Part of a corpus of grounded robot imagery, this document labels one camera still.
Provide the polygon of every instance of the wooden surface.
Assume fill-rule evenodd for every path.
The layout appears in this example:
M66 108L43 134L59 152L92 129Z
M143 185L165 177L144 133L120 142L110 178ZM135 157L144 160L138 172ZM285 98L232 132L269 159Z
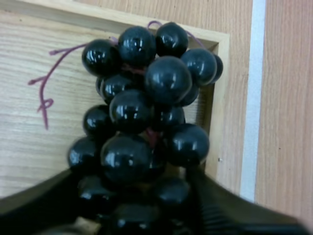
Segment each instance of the wooden surface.
M268 0L264 46L256 201L313 226L313 1Z
M79 2L229 33L230 67L224 107L221 155L209 159L207 171L239 192L246 116L252 0L78 0Z

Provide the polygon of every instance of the black grape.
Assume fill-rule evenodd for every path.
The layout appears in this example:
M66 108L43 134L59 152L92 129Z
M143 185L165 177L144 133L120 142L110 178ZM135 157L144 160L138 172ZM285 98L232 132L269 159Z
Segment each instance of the black grape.
M191 189L189 184L178 177L158 180L149 190L149 195L168 217L180 217L189 206Z
M104 80L103 77L97 77L97 80L96 80L96 83L95 83L96 91L97 91L97 93L99 95L101 95L100 94L100 87L101 87L101 83L102 83L103 80Z
M100 94L105 102L109 104L118 93L136 88L138 85L132 78L131 73L120 72L103 81Z
M215 77L210 82L210 84L213 84L213 83L217 82L217 80L220 79L220 77L221 77L221 75L223 73L223 69L224 69L223 62L222 62L221 58L218 55L215 55L215 54L214 54L214 57L215 57L216 63L217 63L217 71L216 71Z
M187 95L179 102L179 106L185 107L192 104L197 99L199 92L199 87L196 84L192 85Z
M160 235L163 226L158 207L144 202L121 204L112 214L111 235Z
M134 186L124 187L118 192L119 203L129 203L144 198L143 191Z
M152 62L145 74L146 92L156 103L179 103L192 87L187 66L174 56L163 56Z
M140 136L121 134L101 150L102 173L116 185L140 181L148 172L152 150Z
M174 22L162 25L156 31L156 52L159 56L181 57L188 48L186 31Z
M110 118L119 131L138 134L151 125L153 103L138 90L120 92L110 103Z
M213 53L206 49L190 49L182 55L181 60L188 67L194 83L198 86L209 84L216 75L216 59Z
M109 40L96 39L90 42L82 54L83 65L94 76L109 75L122 66L118 50Z
M207 133L199 126L181 124L163 136L167 161L175 166L191 167L205 160L209 152Z
M117 193L105 188L98 176L83 178L78 185L80 216L88 219L110 215L118 204Z
M97 136L105 142L116 134L116 127L112 124L107 105L96 105L84 115L83 128L87 135Z
M156 105L152 129L164 131L172 126L183 124L184 120L185 114L182 107Z
M156 39L146 28L130 27L118 39L122 60L131 66L146 66L156 56Z
M100 151L102 143L94 137L83 137L69 149L67 161L74 173L95 174L100 168Z
M150 167L143 182L150 183L158 179L164 172L166 167L166 160L164 157L164 151L160 144L156 144L153 150L153 156L150 162Z

